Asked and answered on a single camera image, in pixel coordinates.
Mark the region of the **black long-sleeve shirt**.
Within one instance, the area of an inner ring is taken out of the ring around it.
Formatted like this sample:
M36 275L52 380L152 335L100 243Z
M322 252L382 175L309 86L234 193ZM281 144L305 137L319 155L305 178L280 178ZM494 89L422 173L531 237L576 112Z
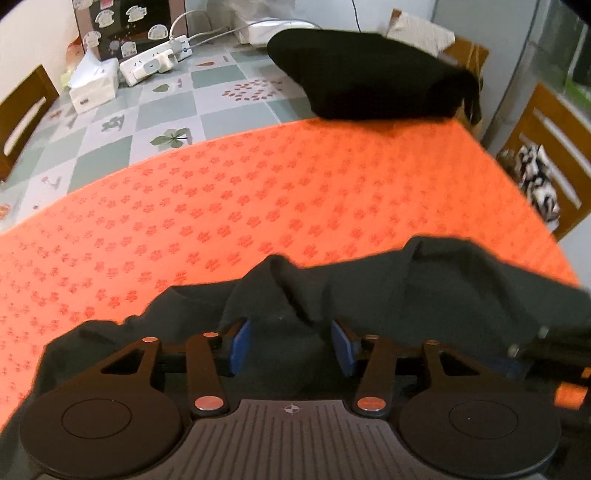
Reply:
M455 238L415 237L399 250L308 269L272 255L238 280L172 286L122 323L90 320L56 338L25 404L143 337L180 344L241 317L252 323L252 343L245 367L224 383L230 399L304 398L339 389L332 320L410 347L448 342L502 368L507 349L543 327L588 327L590 296Z

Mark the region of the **orange patterned table mat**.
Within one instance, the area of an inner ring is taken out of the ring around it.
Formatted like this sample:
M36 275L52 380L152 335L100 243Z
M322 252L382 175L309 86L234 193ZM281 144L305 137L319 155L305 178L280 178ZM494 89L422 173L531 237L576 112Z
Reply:
M1 237L1 416L29 393L45 345L84 321L121 322L168 286L242 277L271 253L322 265L418 235L467 239L578 281L514 183L454 120L290 122L124 168Z

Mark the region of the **right side wooden chair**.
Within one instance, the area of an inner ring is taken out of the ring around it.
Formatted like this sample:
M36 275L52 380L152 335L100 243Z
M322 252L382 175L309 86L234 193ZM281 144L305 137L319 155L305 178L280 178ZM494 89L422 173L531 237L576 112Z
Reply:
M590 127L539 83L500 152L528 143L542 145L549 158L560 206L552 233L561 240L590 214Z

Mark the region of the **wooden chair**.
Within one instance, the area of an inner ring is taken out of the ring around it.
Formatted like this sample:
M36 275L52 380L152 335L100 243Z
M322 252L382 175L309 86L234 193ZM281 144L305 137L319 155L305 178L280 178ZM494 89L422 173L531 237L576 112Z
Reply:
M35 129L58 98L42 65L1 103L1 173L5 181Z
M549 158L560 206L552 233L561 240L590 214L590 127L539 83L500 152L528 143L542 145Z

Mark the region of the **checkered tablecloth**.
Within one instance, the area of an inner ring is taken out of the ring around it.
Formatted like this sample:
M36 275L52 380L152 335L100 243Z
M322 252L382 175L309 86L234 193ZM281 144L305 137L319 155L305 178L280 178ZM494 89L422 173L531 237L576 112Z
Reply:
M266 51L232 37L78 114L62 94L1 184L8 231L67 194L167 150L312 117L304 90Z

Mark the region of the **folded black garment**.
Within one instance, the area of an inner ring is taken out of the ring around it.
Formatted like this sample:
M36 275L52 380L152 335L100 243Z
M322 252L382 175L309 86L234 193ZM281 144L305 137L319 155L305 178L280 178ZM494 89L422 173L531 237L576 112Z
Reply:
M376 33L287 29L266 50L322 119L482 119L474 73Z

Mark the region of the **white tissue box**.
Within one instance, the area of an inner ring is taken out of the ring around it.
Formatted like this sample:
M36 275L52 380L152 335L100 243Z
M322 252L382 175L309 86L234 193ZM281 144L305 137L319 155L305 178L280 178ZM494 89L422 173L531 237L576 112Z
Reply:
M91 50L84 54L68 82L71 103L78 115L113 100L118 86L118 60L101 61Z

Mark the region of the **white power strip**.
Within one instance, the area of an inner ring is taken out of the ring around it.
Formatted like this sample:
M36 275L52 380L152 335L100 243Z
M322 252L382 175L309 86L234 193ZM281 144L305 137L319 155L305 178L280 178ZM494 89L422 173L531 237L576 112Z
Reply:
M156 73L166 73L192 55L185 35L167 40L119 64L119 71L128 87L133 87Z

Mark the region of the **far wooden chair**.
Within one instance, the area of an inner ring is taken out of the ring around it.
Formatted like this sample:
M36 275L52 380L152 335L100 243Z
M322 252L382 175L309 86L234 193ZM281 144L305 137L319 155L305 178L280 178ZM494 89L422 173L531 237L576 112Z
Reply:
M1 103L1 173L5 181L35 129L58 98L42 65Z

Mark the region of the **cardboard box with paper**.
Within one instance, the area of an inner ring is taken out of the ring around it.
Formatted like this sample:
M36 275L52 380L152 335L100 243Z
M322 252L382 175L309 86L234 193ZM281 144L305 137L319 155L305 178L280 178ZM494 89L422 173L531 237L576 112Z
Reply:
M479 95L482 95L483 67L489 56L486 47L429 20L396 8L392 11L386 37L418 48L453 66L467 69L479 81ZM467 103L463 102L456 113L456 118L473 137L480 135L483 125L480 96L478 107L468 109Z

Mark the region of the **white plastic bag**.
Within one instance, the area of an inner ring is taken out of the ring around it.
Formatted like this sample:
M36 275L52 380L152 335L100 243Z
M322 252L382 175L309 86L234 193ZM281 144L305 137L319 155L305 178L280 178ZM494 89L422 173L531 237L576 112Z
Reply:
M289 29L321 29L301 16L297 1L233 0L223 2L229 15L229 31L240 45L266 47L274 35Z

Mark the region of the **brown water dispenser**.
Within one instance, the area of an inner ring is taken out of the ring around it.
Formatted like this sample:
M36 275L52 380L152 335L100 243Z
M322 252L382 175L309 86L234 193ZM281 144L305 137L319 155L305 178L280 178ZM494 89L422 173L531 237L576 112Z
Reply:
M167 41L185 12L182 0L74 0L72 7L84 51L120 61Z

